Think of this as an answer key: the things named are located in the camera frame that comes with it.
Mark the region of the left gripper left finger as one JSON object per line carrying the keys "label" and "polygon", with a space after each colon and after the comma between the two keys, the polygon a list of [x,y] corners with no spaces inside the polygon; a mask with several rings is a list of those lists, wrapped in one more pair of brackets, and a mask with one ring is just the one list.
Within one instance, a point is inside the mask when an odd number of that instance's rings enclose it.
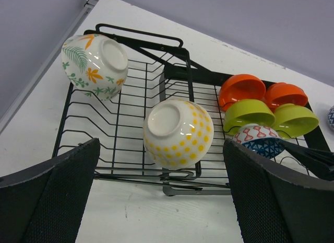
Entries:
{"label": "left gripper left finger", "polygon": [[1,242],[75,242],[100,141],[1,177]]}

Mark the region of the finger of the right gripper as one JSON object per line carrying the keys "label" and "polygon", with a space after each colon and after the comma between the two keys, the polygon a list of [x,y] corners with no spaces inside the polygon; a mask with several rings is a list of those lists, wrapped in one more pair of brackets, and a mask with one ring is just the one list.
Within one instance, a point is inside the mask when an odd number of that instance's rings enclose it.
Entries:
{"label": "finger of the right gripper", "polygon": [[311,149],[290,142],[283,142],[283,147],[315,176],[333,181],[333,152]]}

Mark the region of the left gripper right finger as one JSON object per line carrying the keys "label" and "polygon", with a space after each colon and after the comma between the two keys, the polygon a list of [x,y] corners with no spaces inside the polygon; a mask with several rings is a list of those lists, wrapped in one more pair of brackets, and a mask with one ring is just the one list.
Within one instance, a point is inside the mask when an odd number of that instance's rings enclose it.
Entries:
{"label": "left gripper right finger", "polygon": [[333,242],[333,181],[227,139],[223,156],[244,242]]}

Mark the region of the blue patterned bowl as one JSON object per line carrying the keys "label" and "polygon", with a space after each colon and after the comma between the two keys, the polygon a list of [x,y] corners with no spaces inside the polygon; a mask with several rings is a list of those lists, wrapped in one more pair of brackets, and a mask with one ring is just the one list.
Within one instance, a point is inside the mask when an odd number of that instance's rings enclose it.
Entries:
{"label": "blue patterned bowl", "polygon": [[334,130],[334,106],[332,106],[327,113],[327,124],[329,128]]}

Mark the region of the red patterned bowl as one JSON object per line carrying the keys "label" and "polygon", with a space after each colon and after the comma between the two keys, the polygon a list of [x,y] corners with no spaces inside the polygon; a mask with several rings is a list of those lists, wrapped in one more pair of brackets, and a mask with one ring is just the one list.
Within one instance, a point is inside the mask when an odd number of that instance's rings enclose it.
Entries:
{"label": "red patterned bowl", "polygon": [[281,136],[269,126],[251,123],[239,128],[233,141],[260,156],[272,159],[284,151]]}

